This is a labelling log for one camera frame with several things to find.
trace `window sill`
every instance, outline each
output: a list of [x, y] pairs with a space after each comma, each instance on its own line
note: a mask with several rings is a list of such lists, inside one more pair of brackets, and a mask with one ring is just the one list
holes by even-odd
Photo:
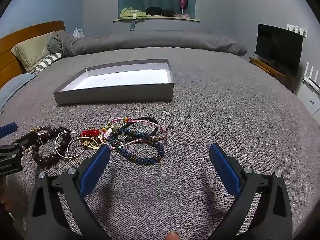
[[[137, 19], [137, 20], [148, 20], [148, 19], [166, 19], [166, 20], [180, 20], [180, 21], [192, 21], [192, 22], [200, 22], [200, 20], [197, 19], [187, 19], [187, 18], [178, 18], [178, 17], [168, 17], [168, 16], [150, 16], [150, 17], [145, 17], [144, 19]], [[121, 21], [131, 21], [132, 19], [116, 19], [113, 20], [112, 22], [121, 22]]]

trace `gray comforter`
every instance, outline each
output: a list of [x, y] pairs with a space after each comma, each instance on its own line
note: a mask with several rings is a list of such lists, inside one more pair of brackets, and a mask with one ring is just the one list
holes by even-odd
[[149, 47], [206, 49], [217, 52], [228, 52], [238, 56], [244, 56], [247, 53], [244, 45], [231, 38], [207, 33], [182, 31], [110, 34], [99, 39], [92, 37], [75, 38], [66, 31], [58, 31], [50, 39], [47, 49], [52, 54], [60, 52], [64, 57], [71, 57], [108, 50]]
[[[172, 102], [57, 107], [52, 92], [80, 70], [150, 58], [170, 61]], [[257, 173], [282, 172], [291, 201], [293, 230], [302, 224], [319, 197], [320, 131], [316, 121], [276, 79], [233, 54], [141, 48], [67, 57], [41, 71], [3, 110], [0, 125], [17, 122], [19, 129], [1, 139], [1, 144], [39, 126], [64, 126], [81, 132], [126, 116], [152, 116], [167, 128], [169, 138], [160, 163], [137, 166], [112, 152], [93, 194], [85, 199], [114, 240], [164, 239], [170, 229], [182, 240], [207, 239], [234, 200], [209, 160], [213, 142]], [[143, 145], [129, 150], [139, 156], [154, 154], [152, 148]], [[47, 143], [39, 154], [48, 156], [52, 152], [53, 143]], [[27, 200], [41, 172], [30, 154], [24, 154], [22, 165], [22, 172], [8, 178], [13, 214], [18, 218], [25, 216]], [[60, 161], [45, 171], [57, 175], [69, 167]], [[71, 228], [79, 232], [65, 197], [61, 195], [60, 199]], [[241, 231], [248, 227], [258, 201], [257, 194]]]

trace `beige pillow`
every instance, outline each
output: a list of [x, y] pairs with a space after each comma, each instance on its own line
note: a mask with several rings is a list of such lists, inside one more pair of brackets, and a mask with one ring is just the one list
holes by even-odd
[[14, 54], [29, 72], [31, 67], [41, 58], [48, 56], [48, 50], [44, 50], [55, 32], [50, 32], [41, 36], [37, 36], [15, 45], [11, 52]]

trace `blue beaded bracelet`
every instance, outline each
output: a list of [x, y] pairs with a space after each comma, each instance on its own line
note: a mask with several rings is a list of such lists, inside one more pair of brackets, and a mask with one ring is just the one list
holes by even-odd
[[[126, 149], [124, 149], [119, 142], [118, 135], [122, 135], [123, 133], [125, 135], [135, 136], [135, 137], [147, 140], [147, 143], [150, 146], [156, 148], [157, 154], [151, 158], [141, 158], [134, 154], [131, 154]], [[145, 165], [145, 166], [153, 165], [155, 163], [158, 163], [162, 159], [162, 157], [164, 157], [164, 146], [159, 141], [153, 139], [148, 134], [145, 134], [143, 132], [135, 131], [132, 129], [120, 128], [110, 134], [108, 141], [115, 148], [115, 150], [119, 152], [123, 157], [139, 165]]]

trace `gray wall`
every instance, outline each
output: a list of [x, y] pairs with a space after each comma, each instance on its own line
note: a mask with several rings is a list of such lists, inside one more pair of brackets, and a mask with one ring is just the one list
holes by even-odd
[[308, 38], [303, 41], [300, 71], [296, 85], [299, 84], [308, 61], [320, 70], [320, 24], [305, 0], [237, 0], [235, 3], [236, 36], [248, 47], [249, 56], [255, 52], [258, 24], [286, 28], [287, 23], [298, 25], [308, 31]]
[[83, 0], [12, 0], [0, 18], [0, 38], [31, 25], [64, 21], [73, 33], [82, 27]]
[[[198, 22], [179, 20], [145, 20], [136, 24], [135, 31], [194, 30], [233, 36], [234, 0], [196, 0]], [[83, 0], [84, 34], [101, 36], [129, 32], [130, 22], [115, 22], [118, 18], [118, 0]]]

